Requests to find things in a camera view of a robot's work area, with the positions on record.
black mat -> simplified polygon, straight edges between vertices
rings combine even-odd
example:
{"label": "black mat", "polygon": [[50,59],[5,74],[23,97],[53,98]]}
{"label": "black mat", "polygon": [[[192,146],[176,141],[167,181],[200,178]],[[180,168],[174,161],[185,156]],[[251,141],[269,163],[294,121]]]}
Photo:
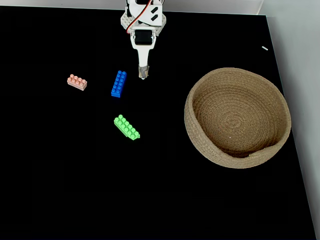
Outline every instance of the black mat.
{"label": "black mat", "polygon": [[[10,134],[25,140],[13,149],[34,174],[30,226],[5,236],[314,239],[292,134],[268,162],[229,169],[185,131],[186,97],[214,69],[251,71],[282,92],[266,17],[166,12],[141,80],[123,12],[0,7],[0,95],[19,116]],[[118,70],[128,74],[120,99],[111,97]],[[67,84],[70,74],[85,91]],[[114,126],[119,114],[140,139]]]}

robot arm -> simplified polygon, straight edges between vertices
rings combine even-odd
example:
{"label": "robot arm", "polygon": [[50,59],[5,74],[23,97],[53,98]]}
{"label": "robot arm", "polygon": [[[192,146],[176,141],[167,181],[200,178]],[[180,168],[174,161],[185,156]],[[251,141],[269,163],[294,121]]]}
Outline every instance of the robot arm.
{"label": "robot arm", "polygon": [[164,28],[167,19],[163,15],[165,0],[149,0],[147,4],[126,0],[127,7],[121,17],[121,25],[130,34],[132,47],[138,51],[139,78],[148,77],[149,51],[155,47],[157,37]]}

red wire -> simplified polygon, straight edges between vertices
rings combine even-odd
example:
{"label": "red wire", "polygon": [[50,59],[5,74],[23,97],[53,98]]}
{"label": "red wire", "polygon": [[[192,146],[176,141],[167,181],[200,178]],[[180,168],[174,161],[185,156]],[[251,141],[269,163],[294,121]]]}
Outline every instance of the red wire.
{"label": "red wire", "polygon": [[127,34],[130,34],[130,33],[128,33],[129,28],[130,28],[133,24],[135,24],[135,22],[136,22],[136,21],[141,17],[141,15],[147,10],[147,8],[148,8],[148,6],[150,5],[151,1],[152,1],[152,0],[149,0],[148,4],[145,5],[145,7],[144,7],[144,9],[142,10],[142,12],[141,12],[141,13],[135,18],[135,20],[133,20],[133,22],[130,23],[130,25],[126,28],[126,33],[127,33]]}

white robot bracket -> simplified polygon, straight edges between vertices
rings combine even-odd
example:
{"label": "white robot bracket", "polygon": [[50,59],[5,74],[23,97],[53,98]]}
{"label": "white robot bracket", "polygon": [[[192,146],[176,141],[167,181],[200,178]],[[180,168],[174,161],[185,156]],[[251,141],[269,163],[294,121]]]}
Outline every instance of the white robot bracket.
{"label": "white robot bracket", "polygon": [[[141,14],[146,5],[137,4],[136,0],[127,0],[128,6],[125,8],[125,12],[121,17],[121,25],[124,29]],[[132,47],[138,51],[139,57],[139,77],[145,79],[148,77],[149,65],[148,57],[149,51],[155,47],[157,36],[167,23],[166,16],[163,14],[163,5],[160,0],[153,0],[153,4],[150,4],[144,11],[144,13],[138,18],[128,30],[130,34],[130,40]],[[151,40],[148,44],[137,44],[138,32],[149,31]]]}

rope basket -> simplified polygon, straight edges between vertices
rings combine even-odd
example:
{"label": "rope basket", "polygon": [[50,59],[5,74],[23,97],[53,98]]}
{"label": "rope basket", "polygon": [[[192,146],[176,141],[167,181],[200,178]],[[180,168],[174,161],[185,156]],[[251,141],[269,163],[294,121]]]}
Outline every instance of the rope basket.
{"label": "rope basket", "polygon": [[185,103],[184,123],[195,148],[210,161],[234,169],[258,166],[287,141],[287,102],[270,81],[238,68],[203,76]]}

